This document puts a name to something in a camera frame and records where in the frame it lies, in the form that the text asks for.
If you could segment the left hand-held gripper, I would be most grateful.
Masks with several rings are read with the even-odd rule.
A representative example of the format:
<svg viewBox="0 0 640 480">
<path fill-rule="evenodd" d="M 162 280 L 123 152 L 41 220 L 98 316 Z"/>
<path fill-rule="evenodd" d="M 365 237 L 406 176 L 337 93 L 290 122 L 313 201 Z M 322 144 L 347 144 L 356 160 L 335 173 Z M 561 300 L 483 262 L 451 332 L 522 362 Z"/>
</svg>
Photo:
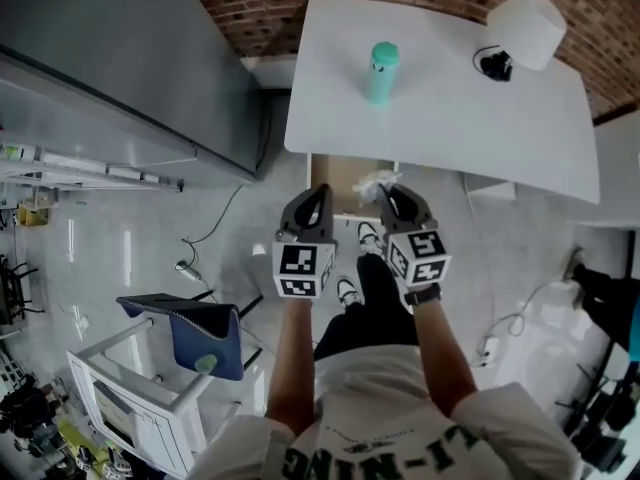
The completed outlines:
<svg viewBox="0 0 640 480">
<path fill-rule="evenodd" d="M 284 208 L 272 244 L 273 279 L 283 298 L 318 299 L 336 263 L 333 191 L 309 188 Z"/>
</svg>

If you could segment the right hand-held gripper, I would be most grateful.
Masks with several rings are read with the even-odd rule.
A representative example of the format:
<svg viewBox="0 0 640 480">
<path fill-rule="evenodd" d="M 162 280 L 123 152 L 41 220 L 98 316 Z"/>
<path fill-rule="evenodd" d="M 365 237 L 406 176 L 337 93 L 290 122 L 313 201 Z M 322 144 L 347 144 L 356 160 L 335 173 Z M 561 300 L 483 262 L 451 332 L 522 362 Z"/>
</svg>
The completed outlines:
<svg viewBox="0 0 640 480">
<path fill-rule="evenodd" d="M 451 256 L 426 200 L 404 185 L 392 184 L 378 186 L 376 202 L 385 228 L 386 260 L 405 286 L 441 282 Z"/>
</svg>

